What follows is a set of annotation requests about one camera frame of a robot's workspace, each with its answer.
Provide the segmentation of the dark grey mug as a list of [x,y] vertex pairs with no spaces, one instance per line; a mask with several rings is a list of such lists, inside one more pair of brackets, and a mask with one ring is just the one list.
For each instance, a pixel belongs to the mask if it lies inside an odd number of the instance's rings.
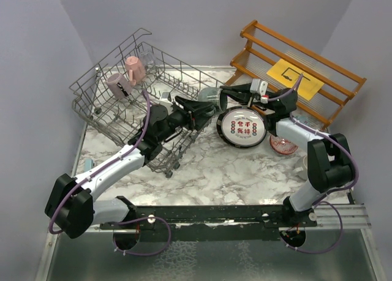
[[199,92],[197,100],[200,102],[212,102],[219,112],[223,112],[227,109],[227,96],[222,92],[221,88],[203,88]]

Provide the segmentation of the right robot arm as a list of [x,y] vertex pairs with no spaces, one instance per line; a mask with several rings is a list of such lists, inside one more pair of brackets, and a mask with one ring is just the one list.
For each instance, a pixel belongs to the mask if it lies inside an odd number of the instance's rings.
[[331,193],[350,189],[358,181],[358,166],[344,135],[313,129],[292,116],[296,110],[299,83],[277,92],[267,91],[267,83],[254,79],[237,86],[221,86],[220,93],[240,104],[271,110],[263,116],[264,128],[272,136],[285,138],[307,152],[307,181],[283,203],[281,219],[290,227],[303,220]]

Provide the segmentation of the clear drinking glass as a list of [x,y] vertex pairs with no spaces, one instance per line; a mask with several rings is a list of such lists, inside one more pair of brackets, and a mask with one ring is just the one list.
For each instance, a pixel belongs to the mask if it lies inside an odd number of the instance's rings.
[[156,63],[155,55],[151,50],[143,50],[139,52],[139,59],[145,67],[154,67]]

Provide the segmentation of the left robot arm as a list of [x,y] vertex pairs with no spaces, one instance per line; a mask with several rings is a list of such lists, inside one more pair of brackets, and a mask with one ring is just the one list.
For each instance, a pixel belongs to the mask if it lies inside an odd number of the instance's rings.
[[74,239],[91,225],[105,222],[130,228],[135,223],[135,213],[123,200],[117,198],[102,208],[96,200],[121,178],[154,160],[177,129],[199,131],[216,112],[212,102],[182,97],[175,98],[169,112],[162,104],[152,104],[147,93],[143,95],[147,105],[143,127],[120,151],[89,171],[74,177],[62,174],[56,179],[45,207],[51,234],[65,233]]

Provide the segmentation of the white grey mug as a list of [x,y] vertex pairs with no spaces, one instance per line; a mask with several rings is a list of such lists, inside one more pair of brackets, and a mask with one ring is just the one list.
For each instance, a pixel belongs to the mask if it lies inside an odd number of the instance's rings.
[[295,168],[293,170],[294,174],[303,180],[308,179],[307,175],[307,156],[300,157],[295,164]]

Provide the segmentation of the pink cream mug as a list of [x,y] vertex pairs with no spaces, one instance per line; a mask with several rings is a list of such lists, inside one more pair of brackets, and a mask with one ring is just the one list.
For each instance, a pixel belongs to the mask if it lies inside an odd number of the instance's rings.
[[145,67],[136,56],[129,56],[125,60],[125,68],[131,86],[135,86],[146,76]]

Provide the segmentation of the purple mug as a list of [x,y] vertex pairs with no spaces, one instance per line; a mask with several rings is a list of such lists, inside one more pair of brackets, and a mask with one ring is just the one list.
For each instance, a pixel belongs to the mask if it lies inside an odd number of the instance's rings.
[[117,99],[127,97],[133,90],[131,83],[121,73],[110,75],[105,83]]

